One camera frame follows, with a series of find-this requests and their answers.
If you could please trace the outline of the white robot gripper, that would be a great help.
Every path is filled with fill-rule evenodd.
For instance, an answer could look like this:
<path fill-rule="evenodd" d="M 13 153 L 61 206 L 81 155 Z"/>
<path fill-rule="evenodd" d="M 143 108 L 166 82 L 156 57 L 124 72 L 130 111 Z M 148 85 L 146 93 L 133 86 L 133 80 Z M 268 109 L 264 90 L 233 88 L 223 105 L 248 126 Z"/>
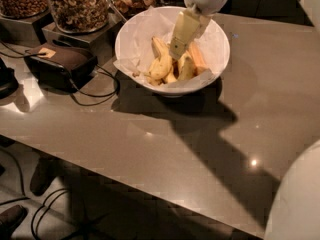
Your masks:
<path fill-rule="evenodd" d="M 173 29 L 170 42 L 170 55 L 178 60 L 187 50 L 190 42 L 200 38 L 206 31 L 211 18 L 207 17 L 219 12 L 228 0 L 184 0 L 187 8 L 181 11 Z"/>

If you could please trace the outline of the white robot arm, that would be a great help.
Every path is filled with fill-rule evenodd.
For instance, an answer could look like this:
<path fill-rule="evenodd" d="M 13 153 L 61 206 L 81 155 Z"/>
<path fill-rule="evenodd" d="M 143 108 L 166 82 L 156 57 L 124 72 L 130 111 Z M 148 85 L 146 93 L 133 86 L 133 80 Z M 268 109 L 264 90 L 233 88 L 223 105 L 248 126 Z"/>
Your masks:
<path fill-rule="evenodd" d="M 170 53 L 178 59 L 202 35 L 209 17 L 227 0 L 184 0 L 173 30 Z M 264 240 L 320 240 L 320 140 L 291 165 L 277 190 Z"/>

